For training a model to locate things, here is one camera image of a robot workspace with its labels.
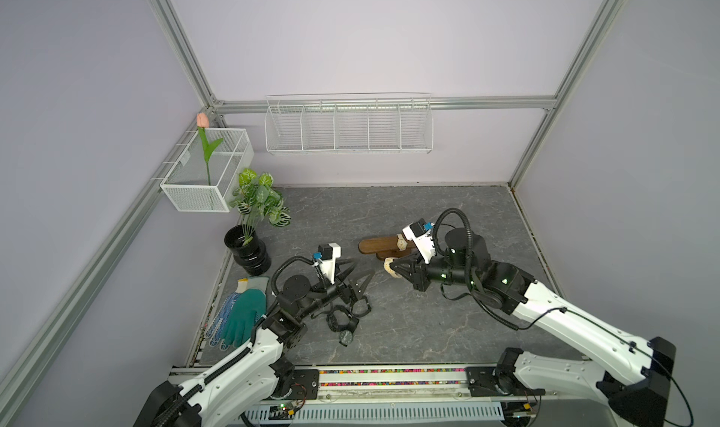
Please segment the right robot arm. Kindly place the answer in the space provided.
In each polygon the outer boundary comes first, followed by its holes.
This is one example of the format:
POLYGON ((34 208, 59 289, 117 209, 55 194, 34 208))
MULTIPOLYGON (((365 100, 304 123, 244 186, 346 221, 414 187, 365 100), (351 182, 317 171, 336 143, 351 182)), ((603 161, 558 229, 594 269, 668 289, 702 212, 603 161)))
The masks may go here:
POLYGON ((386 271, 425 291, 433 282, 462 285, 491 314, 502 311, 538 327, 584 355, 582 361, 542 357, 506 348, 490 374, 471 371, 472 394, 544 395, 560 393, 607 406, 634 426, 665 426, 675 345, 617 329, 564 300, 532 275, 491 258, 485 240, 455 228, 442 252, 432 233, 405 228, 416 247, 404 258, 388 258, 386 271))

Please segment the beige watch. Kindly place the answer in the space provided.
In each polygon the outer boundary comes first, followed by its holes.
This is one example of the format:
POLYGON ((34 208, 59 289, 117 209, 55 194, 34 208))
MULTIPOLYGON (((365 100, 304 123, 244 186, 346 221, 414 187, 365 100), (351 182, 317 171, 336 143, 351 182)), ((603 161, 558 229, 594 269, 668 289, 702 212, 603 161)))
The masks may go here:
POLYGON ((402 276, 398 274, 393 268, 392 264, 395 261, 395 258, 386 258, 384 260, 384 270, 393 278, 401 279, 402 276))
POLYGON ((397 234, 397 250, 404 252, 408 249, 408 243, 402 233, 397 234))

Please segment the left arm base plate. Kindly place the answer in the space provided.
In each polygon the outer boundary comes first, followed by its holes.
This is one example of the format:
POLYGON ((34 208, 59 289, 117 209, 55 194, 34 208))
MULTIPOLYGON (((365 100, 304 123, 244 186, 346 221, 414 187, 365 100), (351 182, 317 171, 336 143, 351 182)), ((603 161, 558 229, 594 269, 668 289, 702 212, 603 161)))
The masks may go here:
POLYGON ((317 369, 295 369, 283 376, 270 398, 274 400, 315 400, 320 389, 320 372, 317 369))

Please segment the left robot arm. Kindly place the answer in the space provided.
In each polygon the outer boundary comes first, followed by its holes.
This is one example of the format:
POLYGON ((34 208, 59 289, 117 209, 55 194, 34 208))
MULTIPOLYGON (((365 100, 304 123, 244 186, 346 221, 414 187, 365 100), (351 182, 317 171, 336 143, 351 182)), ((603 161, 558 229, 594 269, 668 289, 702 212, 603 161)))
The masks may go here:
POLYGON ((307 331, 304 319, 341 299, 362 301, 374 273, 353 275, 356 261, 341 259, 329 284, 321 264, 293 256, 269 279, 275 301, 252 326, 249 340, 210 369, 179 385, 164 381, 148 396, 136 426, 226 426, 272 396, 287 395, 294 365, 284 357, 307 331))

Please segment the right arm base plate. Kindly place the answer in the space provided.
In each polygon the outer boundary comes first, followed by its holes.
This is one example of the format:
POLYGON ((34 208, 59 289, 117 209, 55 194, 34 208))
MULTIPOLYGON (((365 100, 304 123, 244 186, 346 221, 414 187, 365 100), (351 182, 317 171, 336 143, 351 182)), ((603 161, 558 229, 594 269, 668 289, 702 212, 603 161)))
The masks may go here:
POLYGON ((465 368, 468 389, 472 397, 490 396, 544 396, 544 389, 530 389, 519 382, 510 372, 498 371, 490 366, 465 368))

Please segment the wooden watch stand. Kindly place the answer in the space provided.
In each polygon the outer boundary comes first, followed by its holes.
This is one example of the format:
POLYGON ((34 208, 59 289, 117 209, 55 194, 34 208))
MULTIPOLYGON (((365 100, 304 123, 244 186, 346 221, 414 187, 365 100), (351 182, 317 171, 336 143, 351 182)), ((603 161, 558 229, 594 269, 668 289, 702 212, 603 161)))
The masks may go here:
POLYGON ((397 235, 364 239, 358 244, 358 251, 363 255, 374 255, 380 260, 385 260, 386 258, 404 258, 416 251, 414 243, 406 240, 408 249, 404 252, 399 252, 397 248, 397 235))

